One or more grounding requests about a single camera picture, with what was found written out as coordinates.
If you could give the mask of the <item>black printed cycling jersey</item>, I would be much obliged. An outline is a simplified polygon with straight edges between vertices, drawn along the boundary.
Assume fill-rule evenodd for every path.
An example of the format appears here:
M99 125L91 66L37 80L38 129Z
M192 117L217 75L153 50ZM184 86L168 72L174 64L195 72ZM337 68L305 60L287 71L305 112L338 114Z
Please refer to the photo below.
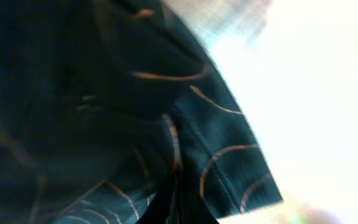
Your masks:
M0 0L0 223L136 223L168 177L217 220L282 200L180 18L162 1Z

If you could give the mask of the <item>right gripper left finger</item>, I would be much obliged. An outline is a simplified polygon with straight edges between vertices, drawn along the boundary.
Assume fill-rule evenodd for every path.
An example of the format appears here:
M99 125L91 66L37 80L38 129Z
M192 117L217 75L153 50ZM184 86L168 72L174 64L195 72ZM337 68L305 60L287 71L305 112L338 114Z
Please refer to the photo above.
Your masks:
M172 224L177 222L177 178L168 177L136 224Z

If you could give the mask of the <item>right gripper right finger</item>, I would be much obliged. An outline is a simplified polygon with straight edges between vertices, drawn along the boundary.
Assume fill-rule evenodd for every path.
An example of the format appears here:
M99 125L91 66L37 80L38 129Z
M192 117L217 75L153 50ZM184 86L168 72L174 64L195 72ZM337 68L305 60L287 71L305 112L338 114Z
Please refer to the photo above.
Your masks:
M177 215L179 224L218 224L200 195L183 177L178 179Z

